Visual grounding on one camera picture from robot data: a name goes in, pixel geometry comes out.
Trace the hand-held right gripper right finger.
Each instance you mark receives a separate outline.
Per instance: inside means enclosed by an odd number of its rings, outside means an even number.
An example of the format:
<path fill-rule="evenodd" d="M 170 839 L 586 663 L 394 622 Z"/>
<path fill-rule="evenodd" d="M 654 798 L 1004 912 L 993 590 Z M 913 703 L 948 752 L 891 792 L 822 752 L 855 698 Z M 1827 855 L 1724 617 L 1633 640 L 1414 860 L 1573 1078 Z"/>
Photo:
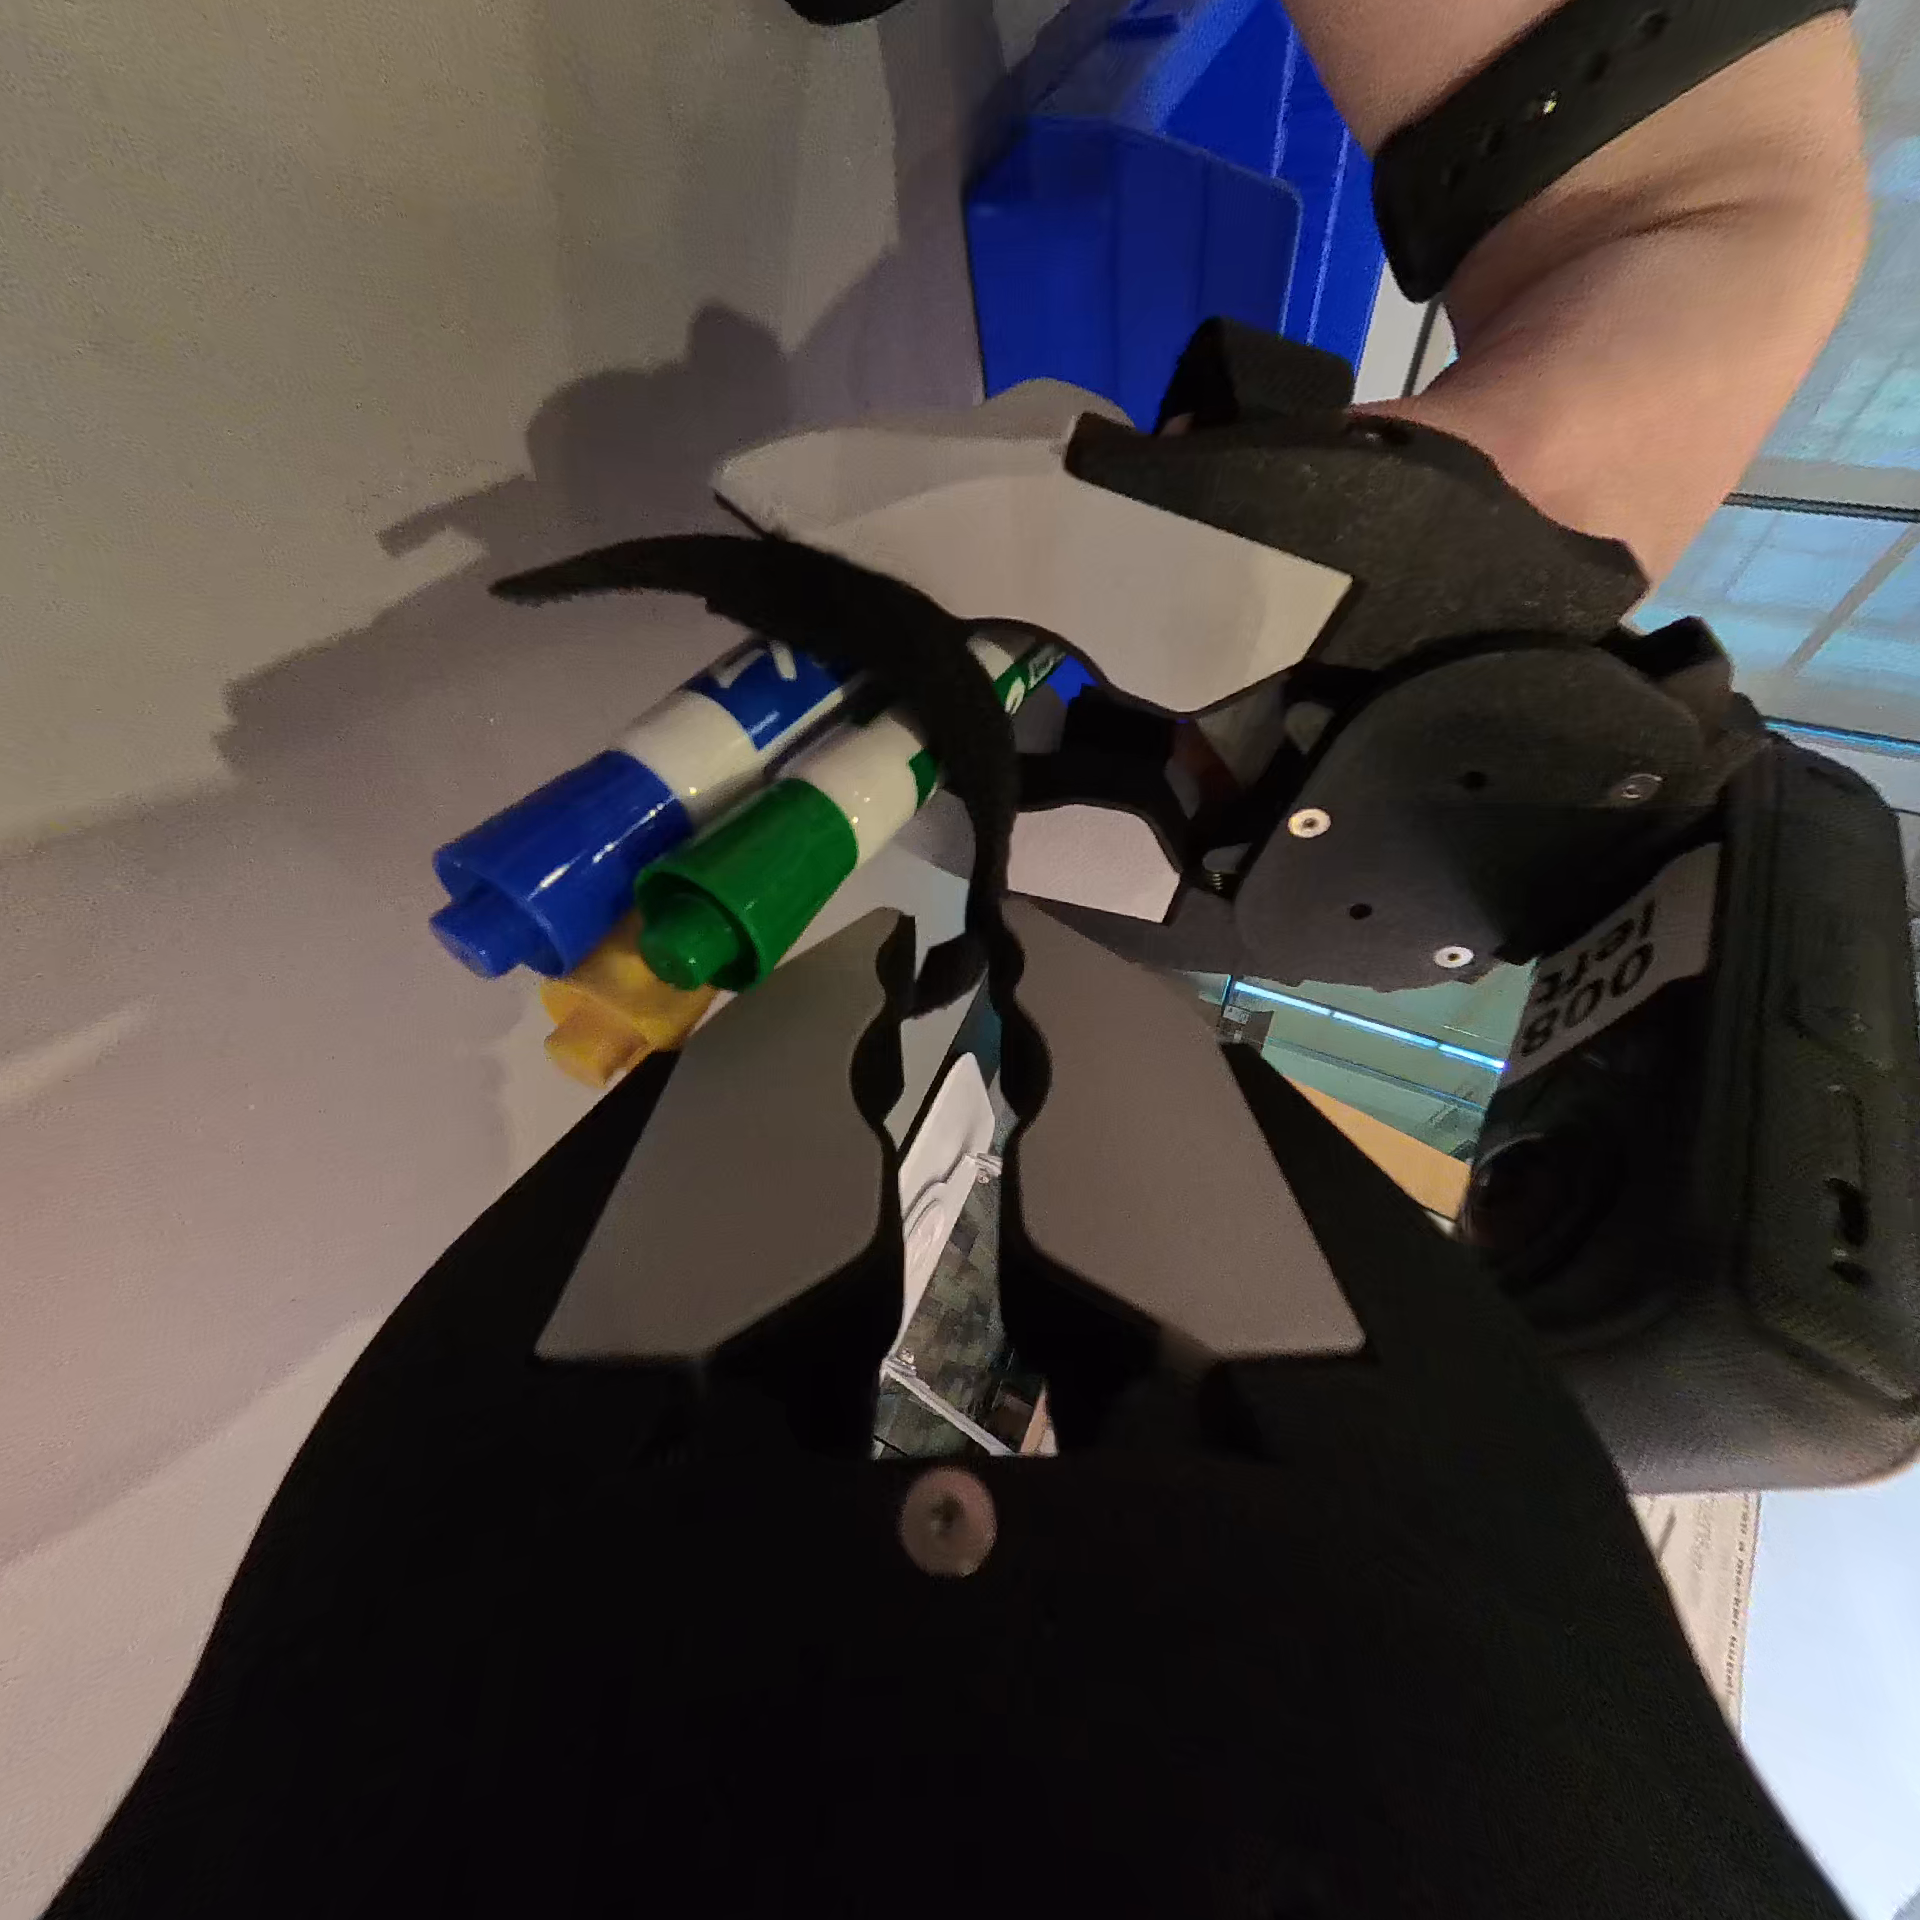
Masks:
<path fill-rule="evenodd" d="M 1049 1368 L 1201 1375 L 1354 1357 L 1365 1332 L 1195 999 L 1031 901 L 1013 1042 L 1037 1043 L 1004 1250 L 1013 1325 Z"/>

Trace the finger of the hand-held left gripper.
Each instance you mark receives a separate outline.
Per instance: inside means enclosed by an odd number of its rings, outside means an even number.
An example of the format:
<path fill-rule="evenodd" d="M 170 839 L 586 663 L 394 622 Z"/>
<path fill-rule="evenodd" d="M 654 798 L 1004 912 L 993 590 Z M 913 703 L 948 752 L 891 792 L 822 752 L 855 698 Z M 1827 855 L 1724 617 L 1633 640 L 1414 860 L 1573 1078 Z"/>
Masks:
<path fill-rule="evenodd" d="M 959 927 L 967 927 L 975 834 L 971 809 L 948 783 L 908 816 L 908 853 L 959 883 Z M 1101 803 L 1001 809 L 1001 896 L 1037 901 L 1052 916 L 1109 918 L 1117 927 L 1176 922 L 1182 872 L 1156 827 Z"/>
<path fill-rule="evenodd" d="M 954 617 L 1040 629 L 1171 715 L 1303 663 L 1350 576 L 1070 479 L 1085 415 L 1136 439 L 1109 399 L 1023 382 L 965 409 L 743 447 L 712 496 L 757 534 L 896 576 Z"/>

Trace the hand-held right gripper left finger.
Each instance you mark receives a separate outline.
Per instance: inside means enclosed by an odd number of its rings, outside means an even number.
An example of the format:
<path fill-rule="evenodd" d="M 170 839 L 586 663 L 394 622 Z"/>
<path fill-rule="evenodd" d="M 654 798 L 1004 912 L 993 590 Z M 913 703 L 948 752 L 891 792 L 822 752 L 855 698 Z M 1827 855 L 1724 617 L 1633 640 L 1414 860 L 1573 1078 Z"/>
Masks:
<path fill-rule="evenodd" d="M 566 1365 L 879 1368 L 901 1326 L 917 925 L 867 912 L 680 1050 L 538 1338 Z"/>

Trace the yellow marker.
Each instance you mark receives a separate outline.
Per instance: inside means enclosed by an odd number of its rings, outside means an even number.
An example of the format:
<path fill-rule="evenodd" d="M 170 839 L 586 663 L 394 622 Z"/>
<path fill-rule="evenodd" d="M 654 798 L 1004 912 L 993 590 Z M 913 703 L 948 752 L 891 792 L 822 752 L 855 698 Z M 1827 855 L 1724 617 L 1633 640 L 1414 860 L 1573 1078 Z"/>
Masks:
<path fill-rule="evenodd" d="M 631 912 L 571 974 L 538 986 L 547 1019 L 543 1050 L 579 1085 L 606 1088 L 639 1062 L 680 1050 L 716 997 L 716 986 L 660 983 L 638 952 L 638 916 Z"/>

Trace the green dry erase marker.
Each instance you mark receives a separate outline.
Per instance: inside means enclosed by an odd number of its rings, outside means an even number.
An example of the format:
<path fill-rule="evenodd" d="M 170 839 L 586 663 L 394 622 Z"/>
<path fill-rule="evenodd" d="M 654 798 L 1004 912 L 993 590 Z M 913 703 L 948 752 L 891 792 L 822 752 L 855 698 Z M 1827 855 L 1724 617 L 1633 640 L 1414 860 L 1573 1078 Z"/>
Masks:
<path fill-rule="evenodd" d="M 908 706 L 855 677 L 757 789 L 638 872 L 621 950 L 670 994 L 757 986 L 943 777 Z"/>

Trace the blue dry erase marker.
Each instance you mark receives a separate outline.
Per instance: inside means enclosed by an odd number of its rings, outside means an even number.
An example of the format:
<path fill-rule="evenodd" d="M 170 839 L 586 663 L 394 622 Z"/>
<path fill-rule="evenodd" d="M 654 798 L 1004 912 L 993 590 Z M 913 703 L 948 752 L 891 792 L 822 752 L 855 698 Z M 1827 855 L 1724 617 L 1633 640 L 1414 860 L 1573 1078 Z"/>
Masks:
<path fill-rule="evenodd" d="M 431 938 L 480 978 L 579 970 L 626 916 L 638 872 L 757 792 L 859 681 L 859 669 L 769 638 L 738 645 L 606 752 L 437 850 Z"/>

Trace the blue plastic bin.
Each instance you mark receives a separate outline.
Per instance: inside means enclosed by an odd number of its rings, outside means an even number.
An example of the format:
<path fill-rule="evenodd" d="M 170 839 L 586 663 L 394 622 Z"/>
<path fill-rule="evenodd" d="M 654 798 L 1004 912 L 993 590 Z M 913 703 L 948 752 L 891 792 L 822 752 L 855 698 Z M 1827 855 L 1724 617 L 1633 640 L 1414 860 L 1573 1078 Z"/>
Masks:
<path fill-rule="evenodd" d="M 1357 365 L 1370 186 L 1283 4 L 1133 4 L 965 187 L 984 396 L 1058 379 L 1150 426 L 1203 322 Z"/>

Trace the large grid window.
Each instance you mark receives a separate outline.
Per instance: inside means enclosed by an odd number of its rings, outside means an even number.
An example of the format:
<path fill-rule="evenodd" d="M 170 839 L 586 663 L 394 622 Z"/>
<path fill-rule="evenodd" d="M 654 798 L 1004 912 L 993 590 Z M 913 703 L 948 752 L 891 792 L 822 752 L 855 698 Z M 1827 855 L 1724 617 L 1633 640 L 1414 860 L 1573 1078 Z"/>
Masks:
<path fill-rule="evenodd" d="M 1701 617 L 1773 729 L 1917 816 L 1917 204 L 1881 203 L 1857 291 L 1644 632 Z"/>

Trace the black wrist band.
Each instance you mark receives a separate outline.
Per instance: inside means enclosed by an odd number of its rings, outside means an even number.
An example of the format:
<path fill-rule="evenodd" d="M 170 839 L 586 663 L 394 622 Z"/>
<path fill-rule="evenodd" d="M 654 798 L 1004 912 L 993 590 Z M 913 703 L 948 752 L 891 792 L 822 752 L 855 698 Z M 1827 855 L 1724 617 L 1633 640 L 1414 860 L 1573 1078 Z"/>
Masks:
<path fill-rule="evenodd" d="M 1617 138 L 1782 35 L 1854 4 L 1563 4 L 1373 157 L 1404 299 L 1436 299 L 1512 213 Z"/>

